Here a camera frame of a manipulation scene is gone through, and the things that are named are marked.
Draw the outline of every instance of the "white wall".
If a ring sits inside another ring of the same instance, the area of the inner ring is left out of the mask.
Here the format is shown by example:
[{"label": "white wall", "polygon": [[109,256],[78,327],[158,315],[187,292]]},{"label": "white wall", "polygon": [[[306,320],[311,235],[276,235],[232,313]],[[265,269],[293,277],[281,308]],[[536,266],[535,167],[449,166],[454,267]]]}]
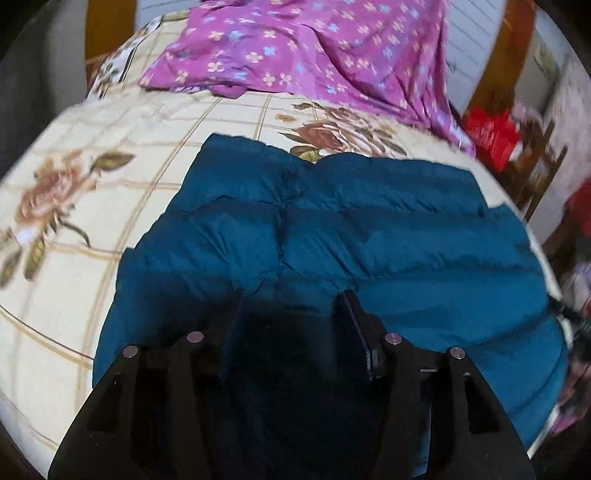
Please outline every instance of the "white wall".
[{"label": "white wall", "polygon": [[447,42],[447,95],[463,114],[491,56],[506,0],[453,0]]},{"label": "white wall", "polygon": [[138,8],[135,13],[135,29],[142,28],[160,15],[188,10],[200,3],[200,0],[138,0]]},{"label": "white wall", "polygon": [[569,60],[569,56],[574,53],[573,47],[543,10],[539,9],[535,16],[535,29],[554,55],[559,69],[562,70]]}]

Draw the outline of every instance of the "beige checkered fabric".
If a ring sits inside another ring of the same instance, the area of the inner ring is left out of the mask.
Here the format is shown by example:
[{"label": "beige checkered fabric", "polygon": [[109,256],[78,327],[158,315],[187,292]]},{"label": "beige checkered fabric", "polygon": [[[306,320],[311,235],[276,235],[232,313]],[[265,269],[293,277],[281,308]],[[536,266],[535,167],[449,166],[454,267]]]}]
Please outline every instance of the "beige checkered fabric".
[{"label": "beige checkered fabric", "polygon": [[[123,48],[111,59],[122,70],[99,77],[89,100],[61,114],[0,184],[0,420],[43,475],[90,393],[121,254],[163,213],[206,138],[241,135],[289,151],[298,129],[334,120],[288,94],[144,92],[140,75],[185,22],[158,19]],[[479,163],[445,142],[383,117],[359,118],[379,124],[408,157],[470,170],[491,206],[509,203]],[[347,132],[349,151],[382,148]],[[309,151],[322,155],[322,145]],[[533,239],[532,247],[559,296]]]}]

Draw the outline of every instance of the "red object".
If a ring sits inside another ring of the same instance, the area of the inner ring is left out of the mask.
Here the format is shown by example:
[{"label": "red object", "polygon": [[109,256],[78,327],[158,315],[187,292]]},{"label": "red object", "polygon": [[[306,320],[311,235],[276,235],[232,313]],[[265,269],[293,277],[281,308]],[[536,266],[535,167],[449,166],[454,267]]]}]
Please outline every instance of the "red object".
[{"label": "red object", "polygon": [[591,180],[573,193],[566,202],[570,217],[577,223],[581,231],[591,235]]},{"label": "red object", "polygon": [[474,142],[480,161],[496,171],[502,171],[519,141],[519,132],[509,120],[509,111],[489,115],[481,108],[470,111],[464,130]]}]

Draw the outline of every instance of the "blue puffer jacket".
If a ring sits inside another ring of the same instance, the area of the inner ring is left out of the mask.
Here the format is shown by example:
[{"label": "blue puffer jacket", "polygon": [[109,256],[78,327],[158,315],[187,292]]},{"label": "blue puffer jacket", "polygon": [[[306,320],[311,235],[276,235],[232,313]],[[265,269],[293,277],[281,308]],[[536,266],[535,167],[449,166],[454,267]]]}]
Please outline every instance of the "blue puffer jacket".
[{"label": "blue puffer jacket", "polygon": [[121,259],[96,384],[123,347],[163,346],[244,288],[230,366],[256,478],[359,478],[384,399],[339,371],[331,311],[351,288],[416,346],[460,345],[529,446],[567,351],[521,221],[473,176],[428,161],[317,165],[212,135],[166,213]]}]

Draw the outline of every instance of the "red bag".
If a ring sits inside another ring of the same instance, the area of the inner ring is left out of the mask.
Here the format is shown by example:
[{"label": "red bag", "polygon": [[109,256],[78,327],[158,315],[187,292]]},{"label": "red bag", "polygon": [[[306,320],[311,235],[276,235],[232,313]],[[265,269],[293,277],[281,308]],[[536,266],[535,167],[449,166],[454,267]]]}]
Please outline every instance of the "red bag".
[{"label": "red bag", "polygon": [[502,171],[519,141],[519,132],[509,120],[509,111],[489,115],[476,107],[468,112],[464,130],[474,142],[476,156],[496,171]]}]

